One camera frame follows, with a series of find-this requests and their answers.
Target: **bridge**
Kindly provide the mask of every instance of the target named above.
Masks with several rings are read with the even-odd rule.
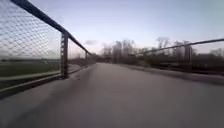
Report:
[[[0,18],[7,19],[0,30],[0,128],[224,127],[224,78],[220,72],[192,73],[191,52],[183,61],[187,71],[170,70],[172,65],[161,70],[99,63],[72,34],[28,1],[3,0],[0,5]],[[165,65],[151,61],[155,67]]]

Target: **chain-link fence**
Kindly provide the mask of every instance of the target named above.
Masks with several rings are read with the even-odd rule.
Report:
[[[0,1],[0,78],[59,70],[61,33],[10,0]]]
[[[0,89],[52,75],[66,78],[68,69],[88,64],[87,55],[69,32],[28,1],[0,1]]]
[[[160,69],[224,75],[223,42],[224,39],[175,42],[171,47],[138,53],[135,61],[144,62],[143,66]]]

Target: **railing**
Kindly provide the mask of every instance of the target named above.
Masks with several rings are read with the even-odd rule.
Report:
[[[1,0],[0,26],[0,98],[94,63],[65,28],[27,0]]]
[[[211,75],[224,75],[224,38],[151,49],[132,56],[142,66]]]

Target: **metal post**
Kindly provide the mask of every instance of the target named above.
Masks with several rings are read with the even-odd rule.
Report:
[[[87,52],[85,52],[85,66],[88,65],[88,57],[87,57]]]
[[[61,78],[68,78],[68,34],[61,36]]]

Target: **fence post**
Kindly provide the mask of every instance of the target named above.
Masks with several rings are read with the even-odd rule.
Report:
[[[61,78],[68,78],[68,34],[61,36]]]

